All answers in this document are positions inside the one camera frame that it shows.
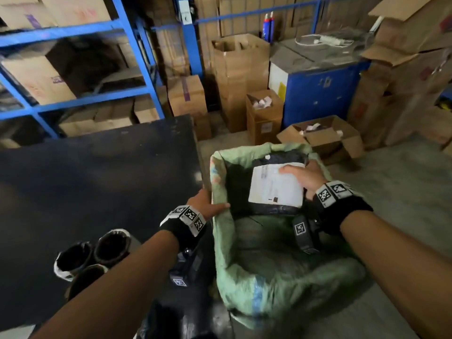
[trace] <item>right hand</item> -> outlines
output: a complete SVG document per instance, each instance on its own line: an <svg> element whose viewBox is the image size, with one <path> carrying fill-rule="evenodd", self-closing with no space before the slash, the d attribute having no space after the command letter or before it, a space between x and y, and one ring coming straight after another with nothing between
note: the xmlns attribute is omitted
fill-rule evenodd
<svg viewBox="0 0 452 339"><path fill-rule="evenodd" d="M305 168L293 165L283 166L279 168L279 173L294 175L301 186L307 189L306 198L309 200L312 200L315 192L328 182L315 160L310 160Z"/></svg>

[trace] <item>concrete floor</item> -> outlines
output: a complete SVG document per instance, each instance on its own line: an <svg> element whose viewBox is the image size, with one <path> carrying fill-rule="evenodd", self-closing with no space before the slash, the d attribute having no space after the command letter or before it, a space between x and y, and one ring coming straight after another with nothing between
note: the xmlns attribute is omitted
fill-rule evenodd
<svg viewBox="0 0 452 339"><path fill-rule="evenodd" d="M246 132L230 134L218 113L210 115L214 138L199 142L207 173L213 152L249 145ZM412 136L400 145L328 168L334 178L362 192L376 214L452 258L452 158L443 154L438 144ZM263 335L237 322L233 327L239 339ZM377 285L348 308L314 323L297 337L417 338Z"/></svg>

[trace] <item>left hand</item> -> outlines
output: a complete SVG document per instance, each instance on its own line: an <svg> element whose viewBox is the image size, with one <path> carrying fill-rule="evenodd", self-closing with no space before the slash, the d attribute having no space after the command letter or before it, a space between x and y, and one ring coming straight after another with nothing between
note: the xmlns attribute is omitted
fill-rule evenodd
<svg viewBox="0 0 452 339"><path fill-rule="evenodd" d="M194 209L199 211L204 216L206 221L209 221L210 219L212 219L212 217L220 214L223 210L230 208L229 203L218 203L212 205L210 200L210 193L207 191L207 189L203 188L199 191L198 194L196 194L192 198L189 198L187 205L190 205Z"/></svg>

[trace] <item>black table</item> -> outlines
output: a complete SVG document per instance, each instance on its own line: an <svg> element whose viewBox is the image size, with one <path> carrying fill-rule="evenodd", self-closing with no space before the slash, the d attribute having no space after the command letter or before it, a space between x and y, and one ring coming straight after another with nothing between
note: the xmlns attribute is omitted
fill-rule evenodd
<svg viewBox="0 0 452 339"><path fill-rule="evenodd" d="M189 116L0 152L0 331L40 324L64 305L68 283L53 274L59 251L114 228L146 241L199 190L199 176ZM211 230L203 245L204 280L169 287L163 303L206 307Z"/></svg>

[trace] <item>open cardboard box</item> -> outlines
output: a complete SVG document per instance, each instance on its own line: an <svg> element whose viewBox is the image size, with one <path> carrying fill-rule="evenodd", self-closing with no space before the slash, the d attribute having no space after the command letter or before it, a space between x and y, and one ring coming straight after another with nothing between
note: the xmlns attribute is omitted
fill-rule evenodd
<svg viewBox="0 0 452 339"><path fill-rule="evenodd" d="M326 128L305 133L304 136L300 134L301 130L304 131L316 123ZM343 132L342 137L336 132L338 130ZM336 115L293 124L279 133L277 138L282 143L311 145L326 165L364 155L363 141L359 132Z"/></svg>

